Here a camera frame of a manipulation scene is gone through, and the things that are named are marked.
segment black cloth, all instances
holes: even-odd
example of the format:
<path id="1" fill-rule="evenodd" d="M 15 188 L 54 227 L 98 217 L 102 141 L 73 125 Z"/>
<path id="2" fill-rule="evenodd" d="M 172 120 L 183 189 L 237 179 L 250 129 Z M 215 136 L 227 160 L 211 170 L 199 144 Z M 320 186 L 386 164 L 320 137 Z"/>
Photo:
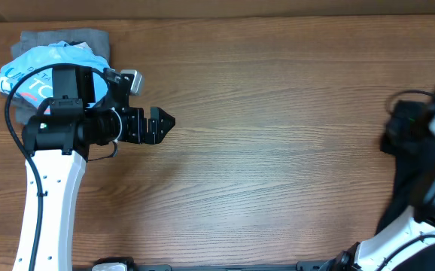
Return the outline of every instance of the black cloth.
<path id="1" fill-rule="evenodd" d="M 395 111 L 407 111 L 416 108 L 414 102 L 399 102 Z M 379 233 L 398 216 L 400 216 L 409 204 L 412 189 L 420 176 L 435 166 L 435 139 L 425 138 L 420 141 L 418 154 L 411 155 L 406 151 L 392 145 L 386 136 L 383 136 L 381 150 L 396 158 L 396 173 L 394 179 L 393 196 L 389 207 L 385 210 L 377 226 Z M 425 271 L 435 270 L 435 245 L 420 251 L 394 270 Z"/>

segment gray towel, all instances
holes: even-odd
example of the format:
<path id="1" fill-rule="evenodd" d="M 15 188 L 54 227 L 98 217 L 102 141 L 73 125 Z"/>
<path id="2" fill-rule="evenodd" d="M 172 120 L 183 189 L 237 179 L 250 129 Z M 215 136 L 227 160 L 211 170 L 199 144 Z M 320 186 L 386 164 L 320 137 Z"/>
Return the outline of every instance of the gray towel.
<path id="1" fill-rule="evenodd" d="M 66 41 L 69 44 L 86 42 L 96 56 L 102 56 L 110 62 L 111 45 L 109 44 L 109 33 L 97 29 L 62 29 L 56 31 L 22 31 L 20 42 L 11 47 L 12 57 L 24 54 L 36 46 L 49 45 L 59 41 Z"/>

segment black cable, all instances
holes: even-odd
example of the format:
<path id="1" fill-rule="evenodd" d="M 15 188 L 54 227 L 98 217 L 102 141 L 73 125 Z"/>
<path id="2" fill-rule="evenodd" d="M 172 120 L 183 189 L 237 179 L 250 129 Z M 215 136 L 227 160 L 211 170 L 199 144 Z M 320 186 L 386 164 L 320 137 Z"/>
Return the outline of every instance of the black cable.
<path id="1" fill-rule="evenodd" d="M 391 109 L 391 102 L 393 102 L 398 96 L 402 96 L 403 94 L 422 94 L 422 95 L 426 95 L 426 96 L 430 96 L 433 99 L 435 99 L 435 94 L 430 93 L 428 91 L 424 91 L 424 90 L 404 90 L 404 91 L 400 91 L 399 93 L 395 93 L 391 96 L 389 96 L 386 101 L 385 101 L 385 110 L 387 111 L 387 113 L 389 115 L 393 115 L 393 111 Z"/>
<path id="2" fill-rule="evenodd" d="M 35 176 L 35 183 L 37 184 L 37 197 L 38 197 L 37 223 L 35 225 L 34 243 L 32 245 L 32 254 L 30 256 L 29 271 L 34 270 L 35 261 L 37 258 L 38 241 L 40 240 L 40 233 L 41 233 L 41 228 L 42 228 L 42 216 L 43 216 L 43 212 L 44 212 L 44 194 L 42 191 L 42 183 L 41 183 L 40 175 L 38 174 L 37 167 L 35 166 L 30 155 L 27 154 L 27 152 L 25 151 L 25 148 L 23 147 L 22 142 L 20 142 L 17 134 L 15 133 L 14 127 L 12 126 L 12 122 L 10 119 L 10 104 L 11 104 L 12 98 L 15 95 L 15 92 L 23 84 L 23 82 L 25 82 L 31 76 L 36 75 L 39 72 L 42 72 L 46 69 L 52 69 L 52 68 L 57 68 L 57 67 L 85 67 L 85 66 L 77 65 L 77 64 L 68 64 L 68 63 L 57 63 L 57 64 L 46 65 L 44 67 L 35 69 L 35 70 L 31 71 L 30 73 L 28 73 L 27 75 L 25 75 L 24 77 L 22 77 L 15 84 L 15 86 L 9 92 L 8 97 L 7 97 L 7 101 L 5 102 L 4 114 L 5 114 L 5 123 L 7 124 L 8 132 L 10 132 L 12 138 L 15 141 L 15 144 L 20 149 L 23 156 L 25 157 L 25 159 L 29 163 L 30 168 L 32 169 L 32 172 L 34 173 L 34 176 Z M 104 82 L 107 82 L 105 80 L 104 74 L 101 71 L 94 69 L 94 68 L 92 68 L 92 71 L 95 72 L 97 75 L 99 75 L 104 80 Z"/>
<path id="3" fill-rule="evenodd" d="M 117 146 L 117 143 L 114 141 L 112 141 L 112 144 L 114 144 L 114 151 L 112 152 L 112 154 L 109 154 L 108 156 L 105 156 L 105 157 L 96 158 L 96 159 L 89 159 L 89 162 L 115 157 L 117 155 L 118 146 Z"/>
<path id="4" fill-rule="evenodd" d="M 415 239 L 412 239 L 412 240 L 408 241 L 407 243 L 405 243 L 404 245 L 400 246 L 399 248 L 397 248 L 397 250 L 395 250 L 392 254 L 390 254 L 390 256 L 388 256 L 388 258 L 383 260 L 383 263 L 378 267 L 378 269 L 376 271 L 382 271 L 383 268 L 385 268 L 385 266 L 387 266 L 387 264 L 390 262 L 390 260 L 393 259 L 393 257 L 397 256 L 405 248 L 408 248 L 409 246 L 415 244 L 416 242 L 418 242 L 418 241 L 423 242 L 423 240 L 425 240 L 426 238 L 435 238 L 435 234 L 424 234 L 424 235 L 419 236 Z"/>

